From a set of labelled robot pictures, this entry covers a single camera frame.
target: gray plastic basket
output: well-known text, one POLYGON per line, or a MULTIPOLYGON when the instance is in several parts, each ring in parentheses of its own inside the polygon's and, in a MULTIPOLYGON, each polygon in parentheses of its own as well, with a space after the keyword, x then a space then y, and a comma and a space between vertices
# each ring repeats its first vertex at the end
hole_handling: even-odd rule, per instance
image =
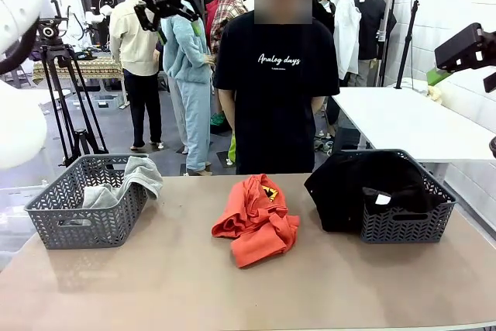
MULTIPOLYGON (((376 150, 350 151, 361 155, 376 150)), ((393 207, 386 212, 370 214, 363 209, 363 225, 360 238, 366 243, 436 243, 441 240, 448 224, 455 197, 447 191, 420 163, 403 150, 389 150, 415 164, 424 181, 425 190, 430 194, 441 195, 446 200, 427 213, 414 213, 401 207, 393 207)))
POLYGON ((107 248, 124 244, 147 200, 143 186, 131 184, 115 206, 82 209, 81 205, 85 186, 119 187, 129 157, 108 154, 80 157, 26 206, 47 249, 107 248))

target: patterned tablecloth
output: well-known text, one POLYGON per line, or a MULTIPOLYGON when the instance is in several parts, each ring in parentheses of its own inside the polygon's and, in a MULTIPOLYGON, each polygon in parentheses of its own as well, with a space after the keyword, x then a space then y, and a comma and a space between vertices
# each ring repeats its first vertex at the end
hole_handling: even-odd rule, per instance
MULTIPOLYGON (((123 79, 122 75, 122 67, 121 64, 117 64, 111 57, 97 57, 91 61, 78 61, 79 67, 81 69, 81 73, 83 74, 83 78, 86 79, 123 79)), ((66 68, 58 67, 57 62, 55 63, 57 68, 57 73, 59 79, 71 79, 69 75, 69 71, 66 68)), ((72 63, 74 68, 74 73, 76 74, 76 78, 78 77, 78 72, 76 71, 76 67, 74 66, 74 62, 72 63)), ((39 83, 45 79, 45 70, 43 69, 43 63, 41 61, 37 61, 34 63, 33 70, 33 81, 35 83, 39 83)))

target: person in black t-shirt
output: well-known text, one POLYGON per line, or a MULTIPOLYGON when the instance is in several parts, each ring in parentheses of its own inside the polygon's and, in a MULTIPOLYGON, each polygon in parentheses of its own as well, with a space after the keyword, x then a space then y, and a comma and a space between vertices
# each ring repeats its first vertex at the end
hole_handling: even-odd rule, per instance
POLYGON ((339 94, 332 34, 312 19, 312 0, 256 2, 226 26, 215 71, 236 171, 312 172, 314 113, 339 94))

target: plaid shirt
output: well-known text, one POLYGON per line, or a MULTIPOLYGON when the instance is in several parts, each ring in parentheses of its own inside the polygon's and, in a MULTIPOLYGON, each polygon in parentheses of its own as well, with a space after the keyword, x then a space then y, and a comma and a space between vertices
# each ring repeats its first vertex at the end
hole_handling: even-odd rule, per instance
POLYGON ((215 60, 217 60, 222 32, 227 23, 246 12, 248 11, 243 5, 243 0, 219 0, 219 7, 215 13, 210 32, 210 47, 215 60))

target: light blue jacket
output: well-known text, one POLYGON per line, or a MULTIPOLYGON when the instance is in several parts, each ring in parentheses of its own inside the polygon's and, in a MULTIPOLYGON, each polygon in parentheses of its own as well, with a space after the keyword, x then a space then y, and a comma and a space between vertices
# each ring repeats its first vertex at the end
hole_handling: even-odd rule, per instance
POLYGON ((197 21, 199 36, 190 21, 181 16, 162 19, 162 31, 167 42, 164 46, 164 70, 169 77, 179 81, 209 83, 212 70, 205 63, 209 54, 205 27, 197 21))

